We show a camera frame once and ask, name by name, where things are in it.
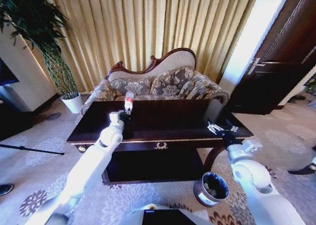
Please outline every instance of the small bottle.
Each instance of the small bottle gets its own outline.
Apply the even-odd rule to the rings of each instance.
[[[127,91],[125,95],[125,113],[130,115],[133,109],[133,100],[134,100],[134,93],[130,90]]]

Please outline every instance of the potted plant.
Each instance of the potted plant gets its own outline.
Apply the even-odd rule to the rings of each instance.
[[[79,113],[82,100],[69,67],[63,61],[57,39],[64,36],[59,28],[69,28],[67,18],[47,0],[0,0],[0,29],[12,25],[14,39],[21,35],[43,54],[49,75],[63,102],[73,113]]]

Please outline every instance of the throw pillow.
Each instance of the throw pillow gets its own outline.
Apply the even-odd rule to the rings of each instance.
[[[173,68],[153,81],[149,94],[178,95],[183,85],[191,80],[193,72],[189,66]]]
[[[187,96],[187,100],[200,100],[206,92],[206,87],[203,83],[196,83],[190,94]]]
[[[195,84],[195,81],[187,81],[187,83],[184,84],[184,86],[182,87],[180,93],[179,93],[179,98],[180,99],[185,99],[189,93],[191,92],[191,90],[193,89]]]
[[[126,94],[128,90],[135,95],[147,95],[150,89],[151,80],[147,79],[114,79],[111,87]]]

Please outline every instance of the red label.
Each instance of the red label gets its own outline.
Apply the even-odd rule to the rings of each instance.
[[[133,103],[133,99],[130,98],[130,97],[127,97],[127,98],[125,99],[125,101],[129,101],[130,103]]]

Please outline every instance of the shoe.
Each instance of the shoe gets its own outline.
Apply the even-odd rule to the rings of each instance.
[[[297,171],[288,171],[290,174],[293,175],[309,175],[309,174],[313,174],[316,173],[316,164],[314,163],[310,163],[309,165],[307,165],[306,167],[297,170]]]
[[[0,195],[8,194],[14,188],[14,184],[0,184]]]

